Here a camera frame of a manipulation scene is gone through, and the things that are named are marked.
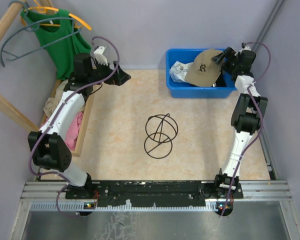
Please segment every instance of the white wall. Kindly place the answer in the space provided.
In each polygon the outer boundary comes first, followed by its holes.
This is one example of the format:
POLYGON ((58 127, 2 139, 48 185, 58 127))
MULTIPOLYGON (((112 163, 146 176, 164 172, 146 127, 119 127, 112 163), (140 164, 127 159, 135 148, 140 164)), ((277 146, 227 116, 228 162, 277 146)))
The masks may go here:
MULTIPOLYGON (((300 214, 300 0, 286 0, 264 43, 272 63, 258 91, 268 97, 264 125, 280 179, 288 181, 300 214)), ((254 74, 265 69, 268 55, 257 52, 254 74)))
MULTIPOLYGON (((0 1, 0 18, 10 0, 0 1)), ((0 43, 21 28, 14 21, 0 43)), ((12 53, 25 53, 39 46, 34 33, 22 32, 7 45, 12 53)), ((19 60, 0 64, 0 94, 35 124, 43 115, 43 106, 55 82, 56 70, 48 54, 41 50, 19 60)), ((8 238, 25 181, 34 178, 27 169, 28 133, 0 112, 0 240, 8 238)))
POLYGON ((123 68, 164 68, 171 48, 240 48, 258 37, 276 0, 54 0, 118 48, 123 68))

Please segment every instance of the cap brim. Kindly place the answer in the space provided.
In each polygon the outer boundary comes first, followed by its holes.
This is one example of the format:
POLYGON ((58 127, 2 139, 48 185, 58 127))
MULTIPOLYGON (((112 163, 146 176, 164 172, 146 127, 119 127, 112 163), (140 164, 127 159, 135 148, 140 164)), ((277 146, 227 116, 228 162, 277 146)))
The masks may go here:
POLYGON ((220 76, 220 72, 216 73, 212 76, 200 76, 193 71, 188 71, 185 75, 184 80, 192 85, 198 87, 212 87, 212 85, 217 81, 218 77, 220 76))

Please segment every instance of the green shirt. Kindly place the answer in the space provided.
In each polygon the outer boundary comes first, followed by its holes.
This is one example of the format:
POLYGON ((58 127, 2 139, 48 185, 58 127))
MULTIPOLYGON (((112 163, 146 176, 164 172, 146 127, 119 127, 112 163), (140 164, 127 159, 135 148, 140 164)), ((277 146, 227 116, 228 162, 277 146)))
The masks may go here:
MULTIPOLYGON (((20 14, 23 18, 25 16, 25 11, 21 11, 20 14)), ((69 17, 69 12, 66 10, 59 9, 56 14, 44 15, 29 11, 28 15, 25 17, 25 21, 28 24, 32 24, 39 20, 55 18, 55 17, 69 17)), ((70 19, 58 19, 54 20, 54 24, 60 24, 58 26, 40 26, 38 30, 34 33, 38 38, 40 45, 44 46, 62 37, 65 37, 72 33, 72 20, 70 19)), ((70 73, 74 71, 74 58, 76 54, 79 53, 90 53, 91 46, 82 38, 80 33, 74 34, 70 37, 62 39, 50 46, 45 47, 52 58, 56 66, 56 77, 57 79, 65 80, 69 77, 70 73)))

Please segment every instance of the tan baseball cap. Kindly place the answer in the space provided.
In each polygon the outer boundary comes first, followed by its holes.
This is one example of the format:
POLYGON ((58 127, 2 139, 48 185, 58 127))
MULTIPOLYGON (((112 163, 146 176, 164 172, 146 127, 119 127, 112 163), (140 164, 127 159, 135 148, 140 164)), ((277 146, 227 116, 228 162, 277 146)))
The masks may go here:
POLYGON ((207 49, 196 56, 189 71, 185 75, 185 81, 199 87, 211 87, 221 73, 221 66, 215 64, 211 58, 222 53, 220 50, 207 49))

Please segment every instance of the blue plastic container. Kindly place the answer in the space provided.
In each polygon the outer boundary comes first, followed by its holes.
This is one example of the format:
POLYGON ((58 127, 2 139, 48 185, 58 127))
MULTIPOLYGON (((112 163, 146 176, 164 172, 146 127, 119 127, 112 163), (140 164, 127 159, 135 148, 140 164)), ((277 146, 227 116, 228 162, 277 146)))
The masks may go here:
POLYGON ((183 64, 191 63, 195 60, 196 56, 207 48, 201 49, 181 49, 173 48, 166 52, 166 86, 170 90, 170 94, 173 98, 185 98, 185 99, 225 99, 232 91, 237 90, 234 83, 231 81, 229 74, 224 74, 223 78, 226 87, 202 87, 194 86, 185 82, 174 82, 170 77, 170 68, 179 61, 183 64))

